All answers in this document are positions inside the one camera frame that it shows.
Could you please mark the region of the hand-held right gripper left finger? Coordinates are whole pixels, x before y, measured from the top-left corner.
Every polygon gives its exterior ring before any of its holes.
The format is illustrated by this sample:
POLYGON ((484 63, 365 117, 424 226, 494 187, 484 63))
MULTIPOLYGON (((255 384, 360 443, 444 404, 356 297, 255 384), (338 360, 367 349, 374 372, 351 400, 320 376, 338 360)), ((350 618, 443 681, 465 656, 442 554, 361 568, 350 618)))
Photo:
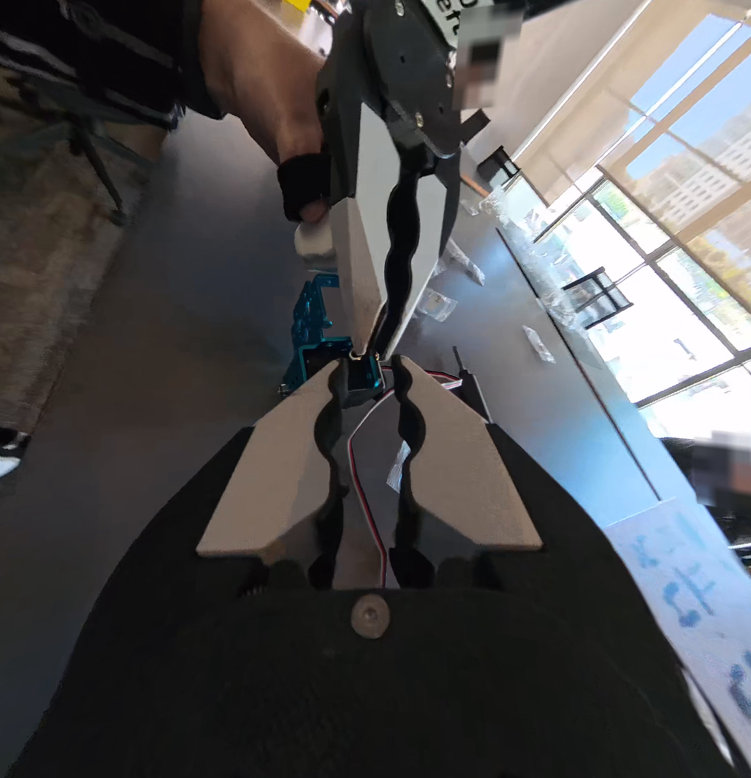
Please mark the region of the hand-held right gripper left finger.
POLYGON ((333 361, 249 428, 249 438, 198 541, 202 558, 293 562, 315 589, 331 589, 346 488, 333 449, 342 409, 333 361))

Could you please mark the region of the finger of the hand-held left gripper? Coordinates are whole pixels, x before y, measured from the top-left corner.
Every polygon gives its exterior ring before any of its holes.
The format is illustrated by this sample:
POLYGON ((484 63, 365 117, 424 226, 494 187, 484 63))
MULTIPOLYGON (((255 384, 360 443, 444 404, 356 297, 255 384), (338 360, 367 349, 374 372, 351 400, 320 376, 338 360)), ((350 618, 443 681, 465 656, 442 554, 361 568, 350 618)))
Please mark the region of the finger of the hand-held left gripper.
POLYGON ((311 271, 336 271, 343 311, 356 355, 390 357, 392 345, 376 345, 385 323, 386 260, 392 240, 387 224, 390 196, 400 177, 400 158, 386 123, 362 104, 355 193, 332 205, 315 224, 300 224, 294 248, 311 271))
POLYGON ((381 360, 396 351, 446 247, 457 219, 459 189, 459 164, 400 172, 386 212, 386 301, 375 331, 375 352, 381 360))

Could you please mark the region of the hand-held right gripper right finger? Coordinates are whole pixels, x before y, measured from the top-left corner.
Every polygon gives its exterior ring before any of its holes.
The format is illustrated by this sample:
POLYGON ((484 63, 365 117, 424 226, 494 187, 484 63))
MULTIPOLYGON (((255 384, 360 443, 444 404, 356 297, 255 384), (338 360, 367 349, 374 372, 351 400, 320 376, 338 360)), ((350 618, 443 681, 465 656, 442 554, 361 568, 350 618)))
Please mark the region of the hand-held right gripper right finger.
POLYGON ((392 368, 408 446, 390 547, 399 587, 431 588, 447 561, 542 550, 488 417, 408 357, 395 355, 392 368))

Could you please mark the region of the blue bracket servo motor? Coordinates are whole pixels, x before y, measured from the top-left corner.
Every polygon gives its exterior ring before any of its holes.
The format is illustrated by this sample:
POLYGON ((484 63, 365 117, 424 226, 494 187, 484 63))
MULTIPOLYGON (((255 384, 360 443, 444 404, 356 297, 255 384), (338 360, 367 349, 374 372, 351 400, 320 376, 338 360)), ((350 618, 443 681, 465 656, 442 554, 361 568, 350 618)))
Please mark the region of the blue bracket servo motor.
POLYGON ((293 309, 293 357, 279 387, 281 398, 296 392, 323 367, 335 365, 348 357, 357 359, 375 355, 380 362, 375 353, 357 355, 350 336, 330 334, 331 328, 342 323, 342 315, 330 317, 324 294, 340 291, 338 275, 330 272, 316 273, 304 284, 293 309))

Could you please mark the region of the black servo motor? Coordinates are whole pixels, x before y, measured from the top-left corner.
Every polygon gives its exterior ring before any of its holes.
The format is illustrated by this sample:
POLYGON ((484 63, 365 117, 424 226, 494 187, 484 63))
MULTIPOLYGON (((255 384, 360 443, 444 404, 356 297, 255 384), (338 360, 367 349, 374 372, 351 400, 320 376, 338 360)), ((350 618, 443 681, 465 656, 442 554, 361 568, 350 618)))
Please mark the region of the black servo motor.
POLYGON ((343 410, 356 408, 383 394, 385 381, 377 356, 348 357, 343 361, 342 369, 338 397, 343 410))

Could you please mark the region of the person's left forearm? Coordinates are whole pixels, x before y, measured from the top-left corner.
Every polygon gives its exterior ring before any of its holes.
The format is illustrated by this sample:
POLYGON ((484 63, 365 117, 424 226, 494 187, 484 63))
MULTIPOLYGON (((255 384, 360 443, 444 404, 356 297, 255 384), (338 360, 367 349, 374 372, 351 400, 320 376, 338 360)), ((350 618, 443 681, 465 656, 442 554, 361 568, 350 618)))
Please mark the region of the person's left forearm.
POLYGON ((156 125, 225 116, 200 60, 201 1, 0 1, 0 65, 156 125))

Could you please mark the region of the dark desk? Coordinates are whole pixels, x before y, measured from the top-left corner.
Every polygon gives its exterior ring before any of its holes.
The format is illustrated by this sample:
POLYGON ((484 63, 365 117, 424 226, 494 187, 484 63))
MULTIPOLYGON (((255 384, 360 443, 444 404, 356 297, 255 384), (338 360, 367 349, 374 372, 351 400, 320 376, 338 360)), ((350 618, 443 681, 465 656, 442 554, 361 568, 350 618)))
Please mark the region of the dark desk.
MULTIPOLYGON (((305 273, 273 166, 239 122, 190 114, 69 352, 15 487, 0 501, 0 776, 47 708, 100 590, 147 522, 277 400, 305 273)), ((495 421, 601 524, 652 491, 483 216, 454 239, 444 323, 399 351, 480 381, 495 421), (523 325, 556 358, 543 363, 523 325)))

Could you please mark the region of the person's left hand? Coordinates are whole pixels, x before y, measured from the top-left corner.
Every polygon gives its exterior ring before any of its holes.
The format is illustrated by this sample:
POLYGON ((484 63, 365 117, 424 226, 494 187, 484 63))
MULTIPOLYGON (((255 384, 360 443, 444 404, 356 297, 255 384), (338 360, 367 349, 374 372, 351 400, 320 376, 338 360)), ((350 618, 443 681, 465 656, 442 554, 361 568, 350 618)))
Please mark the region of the person's left hand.
POLYGON ((189 107, 237 117, 277 166, 322 152, 316 109, 322 60, 263 5, 185 2, 182 41, 189 107))

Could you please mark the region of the clear zip bag of washers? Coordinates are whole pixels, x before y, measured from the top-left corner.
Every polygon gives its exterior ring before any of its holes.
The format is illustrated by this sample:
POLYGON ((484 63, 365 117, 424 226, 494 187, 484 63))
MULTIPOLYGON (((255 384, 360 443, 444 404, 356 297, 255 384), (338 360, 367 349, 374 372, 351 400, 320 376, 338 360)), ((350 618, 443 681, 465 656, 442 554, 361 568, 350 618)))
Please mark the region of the clear zip bag of washers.
POLYGON ((447 297, 428 286, 418 301, 417 311, 434 321, 443 323, 448 320, 457 306, 458 300, 447 297))

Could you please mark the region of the black electric screwdriver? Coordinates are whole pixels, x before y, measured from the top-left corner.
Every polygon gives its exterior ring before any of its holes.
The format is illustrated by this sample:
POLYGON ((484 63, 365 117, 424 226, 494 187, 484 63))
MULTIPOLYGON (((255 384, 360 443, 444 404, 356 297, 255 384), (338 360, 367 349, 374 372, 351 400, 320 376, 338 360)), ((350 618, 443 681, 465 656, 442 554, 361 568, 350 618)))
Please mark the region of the black electric screwdriver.
POLYGON ((468 407, 478 413, 478 415, 481 416, 487 424, 493 423, 487 402, 485 401, 482 390, 480 389, 478 378, 464 365, 456 345, 452 346, 452 352, 459 369, 459 398, 468 407))

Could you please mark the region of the beige roller blind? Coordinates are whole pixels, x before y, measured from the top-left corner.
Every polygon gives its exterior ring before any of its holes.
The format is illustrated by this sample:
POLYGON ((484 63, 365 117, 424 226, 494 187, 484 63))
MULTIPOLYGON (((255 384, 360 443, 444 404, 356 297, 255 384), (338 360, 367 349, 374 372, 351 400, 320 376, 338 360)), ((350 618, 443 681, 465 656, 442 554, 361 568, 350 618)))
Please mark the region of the beige roller blind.
POLYGON ((646 2, 518 155, 547 205, 601 170, 684 244, 751 210, 751 2, 646 2))

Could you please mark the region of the printed instruction sheet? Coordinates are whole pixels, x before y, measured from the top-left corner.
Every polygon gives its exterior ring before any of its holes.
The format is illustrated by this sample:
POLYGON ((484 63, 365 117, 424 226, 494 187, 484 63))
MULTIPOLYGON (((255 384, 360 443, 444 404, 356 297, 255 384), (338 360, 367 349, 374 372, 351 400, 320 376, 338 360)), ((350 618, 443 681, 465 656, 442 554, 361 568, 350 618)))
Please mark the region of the printed instruction sheet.
POLYGON ((713 522, 679 501, 604 533, 695 684, 751 761, 751 576, 713 522))

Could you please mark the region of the large window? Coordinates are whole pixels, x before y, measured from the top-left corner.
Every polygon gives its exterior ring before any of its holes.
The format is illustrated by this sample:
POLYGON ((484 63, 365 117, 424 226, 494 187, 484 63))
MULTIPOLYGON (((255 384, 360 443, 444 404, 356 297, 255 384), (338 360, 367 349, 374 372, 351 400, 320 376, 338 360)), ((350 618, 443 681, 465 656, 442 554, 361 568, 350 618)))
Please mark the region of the large window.
POLYGON ((566 283, 604 267, 634 306, 590 338, 655 436, 751 433, 751 210, 684 244, 601 170, 527 218, 566 283))

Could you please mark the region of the black chair base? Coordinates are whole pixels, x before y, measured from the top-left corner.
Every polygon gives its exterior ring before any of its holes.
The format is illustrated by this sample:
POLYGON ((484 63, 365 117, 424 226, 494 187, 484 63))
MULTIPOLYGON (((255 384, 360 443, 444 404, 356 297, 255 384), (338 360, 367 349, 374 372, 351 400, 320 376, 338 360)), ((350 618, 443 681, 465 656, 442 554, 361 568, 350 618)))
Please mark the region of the black chair base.
POLYGON ((32 118, 43 120, 44 126, 15 140, 16 154, 48 150, 56 143, 65 141, 72 156, 83 155, 105 187, 113 202, 109 219, 118 227, 128 225, 128 214, 124 201, 113 182, 105 162, 96 149, 97 120, 70 108, 43 107, 36 90, 27 85, 19 86, 19 100, 22 110, 32 118))

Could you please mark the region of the black metal frame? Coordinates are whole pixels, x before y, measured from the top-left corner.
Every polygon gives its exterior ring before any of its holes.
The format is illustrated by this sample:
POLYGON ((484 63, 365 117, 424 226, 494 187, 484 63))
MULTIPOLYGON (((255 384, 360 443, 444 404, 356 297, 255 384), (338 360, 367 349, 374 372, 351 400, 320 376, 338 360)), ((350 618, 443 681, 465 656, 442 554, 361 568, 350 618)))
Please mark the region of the black metal frame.
POLYGON ((520 169, 511 159, 502 146, 497 147, 489 156, 477 165, 477 173, 487 187, 494 189, 506 186, 508 182, 517 178, 520 169))
POLYGON ((629 310, 634 303, 626 297, 605 271, 599 267, 562 288, 575 314, 575 320, 589 331, 629 310))

